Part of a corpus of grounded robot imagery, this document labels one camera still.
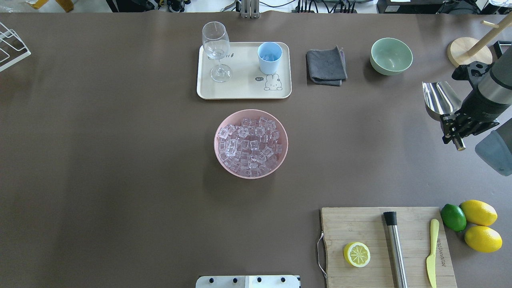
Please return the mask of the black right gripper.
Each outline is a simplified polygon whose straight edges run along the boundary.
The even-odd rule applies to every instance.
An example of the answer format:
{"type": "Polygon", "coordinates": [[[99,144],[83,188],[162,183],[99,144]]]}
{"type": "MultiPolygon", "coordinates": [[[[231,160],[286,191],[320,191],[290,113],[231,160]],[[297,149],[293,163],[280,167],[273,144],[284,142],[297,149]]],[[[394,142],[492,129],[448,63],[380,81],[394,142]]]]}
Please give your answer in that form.
{"type": "Polygon", "coordinates": [[[464,144],[463,138],[486,131],[486,122],[476,120],[466,113],[442,114],[440,122],[444,144],[464,144]]]}

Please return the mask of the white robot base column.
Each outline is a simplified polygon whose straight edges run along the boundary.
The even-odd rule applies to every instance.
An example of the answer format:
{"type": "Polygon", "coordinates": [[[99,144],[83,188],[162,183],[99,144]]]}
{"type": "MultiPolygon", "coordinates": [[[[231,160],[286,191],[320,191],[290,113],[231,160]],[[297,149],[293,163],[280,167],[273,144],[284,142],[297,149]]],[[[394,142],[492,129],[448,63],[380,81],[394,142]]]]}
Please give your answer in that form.
{"type": "Polygon", "coordinates": [[[300,288],[296,275],[201,276],[196,288],[300,288]]]}

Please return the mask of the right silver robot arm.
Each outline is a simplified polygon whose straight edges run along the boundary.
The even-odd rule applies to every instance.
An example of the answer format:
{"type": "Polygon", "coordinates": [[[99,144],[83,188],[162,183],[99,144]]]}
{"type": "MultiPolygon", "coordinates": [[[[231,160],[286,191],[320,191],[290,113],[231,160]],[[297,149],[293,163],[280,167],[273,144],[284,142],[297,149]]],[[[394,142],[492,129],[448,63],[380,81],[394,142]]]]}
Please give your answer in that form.
{"type": "Polygon", "coordinates": [[[445,144],[491,130],[475,151],[503,176],[511,175],[511,121],[500,124],[497,117],[511,106],[512,53],[507,49],[494,63],[474,61],[461,64],[454,80],[467,80],[472,91],[453,116],[442,120],[445,144]]]}

